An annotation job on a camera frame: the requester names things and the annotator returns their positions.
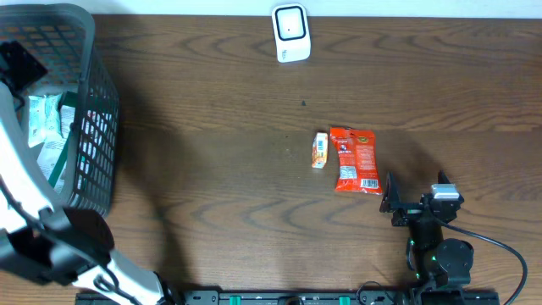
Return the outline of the large red snack bag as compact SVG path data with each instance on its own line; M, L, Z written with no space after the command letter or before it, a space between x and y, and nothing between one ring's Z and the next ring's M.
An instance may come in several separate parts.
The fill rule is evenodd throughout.
M383 193L375 154L375 134L370 130L333 127L331 141L339 159L339 178L335 190Z

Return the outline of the light green snack packet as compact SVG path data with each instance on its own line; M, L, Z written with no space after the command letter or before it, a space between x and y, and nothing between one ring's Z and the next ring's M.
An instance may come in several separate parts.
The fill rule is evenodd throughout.
M29 96L29 147L63 138L59 102L61 95Z

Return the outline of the small orange snack packet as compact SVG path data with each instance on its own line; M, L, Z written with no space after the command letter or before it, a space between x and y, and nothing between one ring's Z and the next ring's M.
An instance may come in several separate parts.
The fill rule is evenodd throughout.
M323 169L328 159L329 136L325 132L318 132L312 143L312 167Z

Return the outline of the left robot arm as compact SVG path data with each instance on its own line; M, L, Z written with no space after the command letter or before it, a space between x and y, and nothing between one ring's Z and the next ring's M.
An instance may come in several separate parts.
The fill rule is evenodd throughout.
M117 304L184 303L157 273L116 250L102 215L58 202L30 153L14 107L14 99L46 73L20 43L2 43L1 268L39 285L93 291Z

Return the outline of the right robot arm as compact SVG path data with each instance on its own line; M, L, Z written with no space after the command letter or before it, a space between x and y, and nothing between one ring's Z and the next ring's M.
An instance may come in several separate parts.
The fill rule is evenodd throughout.
M387 174L379 211L392 215L394 227L407 227L407 267L417 274L416 286L396 292L394 304L463 304L462 287L471 281L473 246L443 236L442 228L457 216L464 198L445 173L418 202L403 202L393 174Z

